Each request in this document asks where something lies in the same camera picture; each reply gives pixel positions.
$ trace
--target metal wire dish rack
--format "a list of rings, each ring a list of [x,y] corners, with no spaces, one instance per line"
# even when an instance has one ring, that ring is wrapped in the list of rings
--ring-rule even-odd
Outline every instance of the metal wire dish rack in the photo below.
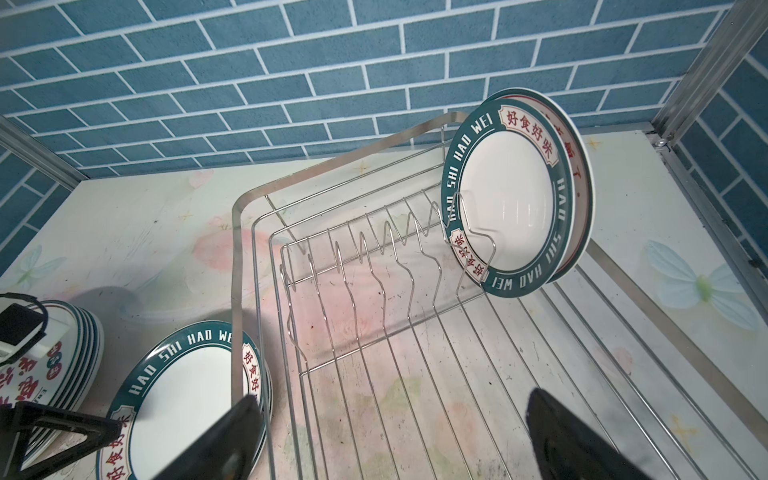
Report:
[[[252,478],[539,478],[524,418],[536,386],[653,478],[757,478],[732,446],[742,436],[687,393],[647,338],[664,341],[592,258],[521,299],[466,278],[439,208],[445,126],[465,117],[442,115],[234,206],[233,337],[243,324],[255,333],[275,376]],[[380,153],[413,138],[441,143]],[[637,346],[634,368],[611,348],[619,337]],[[700,426],[704,450],[677,431],[672,405]]]

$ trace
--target blue brick wall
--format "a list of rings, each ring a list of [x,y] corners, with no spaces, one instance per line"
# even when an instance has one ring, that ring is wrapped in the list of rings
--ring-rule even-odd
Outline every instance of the blue brick wall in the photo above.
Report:
[[[0,0],[0,114],[90,178],[335,154],[510,86],[649,121],[729,7]]]
[[[752,264],[768,277],[768,33],[675,150]]]
[[[69,190],[0,147],[0,275],[68,195]]]

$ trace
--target plate in dish rack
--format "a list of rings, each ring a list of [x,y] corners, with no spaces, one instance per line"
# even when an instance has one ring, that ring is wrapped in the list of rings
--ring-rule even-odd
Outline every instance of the plate in dish rack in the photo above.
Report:
[[[454,254],[486,292],[523,296],[558,270],[574,182],[562,140],[536,108],[500,98],[473,111],[451,142],[441,194]]]
[[[108,416],[122,428],[97,454],[97,478],[154,478],[229,411],[231,337],[230,323],[195,323],[158,343],[134,367],[109,408]],[[271,388],[262,383],[262,366],[244,333],[243,393],[255,395],[263,408],[264,390]]]
[[[568,161],[571,163],[576,196],[573,240],[568,244],[568,251],[565,253],[562,265],[549,280],[554,282],[573,270],[584,255],[592,235],[595,190],[587,148],[571,118],[557,102],[548,96],[528,88],[506,88],[491,95],[486,101],[494,101],[497,98],[513,98],[539,110],[560,135]]]

